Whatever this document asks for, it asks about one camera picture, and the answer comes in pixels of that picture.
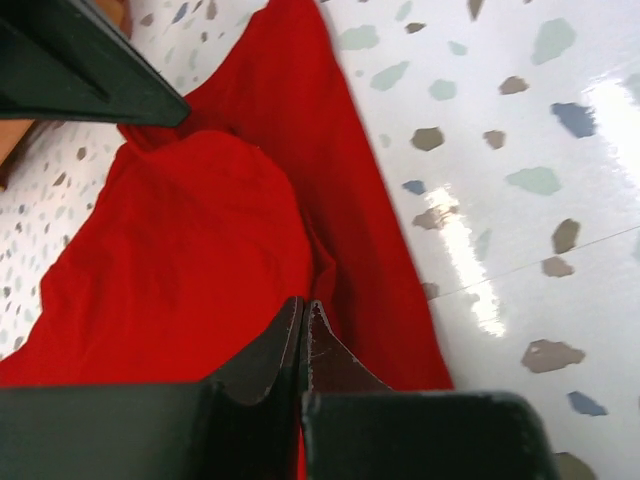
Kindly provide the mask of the red t-shirt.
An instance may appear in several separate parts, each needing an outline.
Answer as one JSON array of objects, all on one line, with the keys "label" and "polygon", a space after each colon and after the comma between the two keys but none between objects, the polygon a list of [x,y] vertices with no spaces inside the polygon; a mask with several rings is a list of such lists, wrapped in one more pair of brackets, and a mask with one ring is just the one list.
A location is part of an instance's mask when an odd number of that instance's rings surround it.
[{"label": "red t-shirt", "polygon": [[293,297],[399,390],[452,385],[325,22],[270,1],[173,128],[122,126],[5,388],[190,383]]}]

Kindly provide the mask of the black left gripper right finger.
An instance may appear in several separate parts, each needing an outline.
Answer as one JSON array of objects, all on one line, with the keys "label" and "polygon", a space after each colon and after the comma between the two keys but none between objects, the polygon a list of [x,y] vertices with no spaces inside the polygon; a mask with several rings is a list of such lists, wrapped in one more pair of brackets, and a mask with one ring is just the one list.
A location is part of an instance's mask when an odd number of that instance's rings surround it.
[{"label": "black left gripper right finger", "polygon": [[391,389],[306,313],[301,398],[310,479],[557,479],[542,422],[508,392]]}]

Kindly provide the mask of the orange plastic basket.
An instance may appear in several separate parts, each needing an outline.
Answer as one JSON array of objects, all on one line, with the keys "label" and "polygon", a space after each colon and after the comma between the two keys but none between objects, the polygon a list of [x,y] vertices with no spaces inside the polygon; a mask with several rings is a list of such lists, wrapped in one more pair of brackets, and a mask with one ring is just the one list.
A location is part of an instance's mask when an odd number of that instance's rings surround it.
[{"label": "orange plastic basket", "polygon": [[[132,35],[130,2],[127,0],[97,0],[95,4],[115,23],[128,38]],[[27,138],[40,124],[37,120],[1,121],[1,191],[7,189],[9,176],[16,162],[21,158]]]}]

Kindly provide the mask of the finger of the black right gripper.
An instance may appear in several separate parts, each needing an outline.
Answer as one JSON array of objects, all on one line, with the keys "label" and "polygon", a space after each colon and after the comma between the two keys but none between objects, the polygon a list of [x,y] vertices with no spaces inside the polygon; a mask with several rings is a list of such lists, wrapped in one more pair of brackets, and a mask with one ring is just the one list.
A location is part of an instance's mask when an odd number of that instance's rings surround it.
[{"label": "finger of the black right gripper", "polygon": [[189,112],[95,2],[2,2],[2,118],[175,127]]}]

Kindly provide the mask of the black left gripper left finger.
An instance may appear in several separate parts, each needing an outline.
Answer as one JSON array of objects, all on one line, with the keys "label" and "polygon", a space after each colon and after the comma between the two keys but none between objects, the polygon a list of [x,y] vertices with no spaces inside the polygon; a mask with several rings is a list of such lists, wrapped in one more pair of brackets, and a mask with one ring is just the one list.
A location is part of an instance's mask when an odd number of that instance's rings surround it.
[{"label": "black left gripper left finger", "polygon": [[304,302],[190,383],[5,388],[5,479],[291,479]]}]

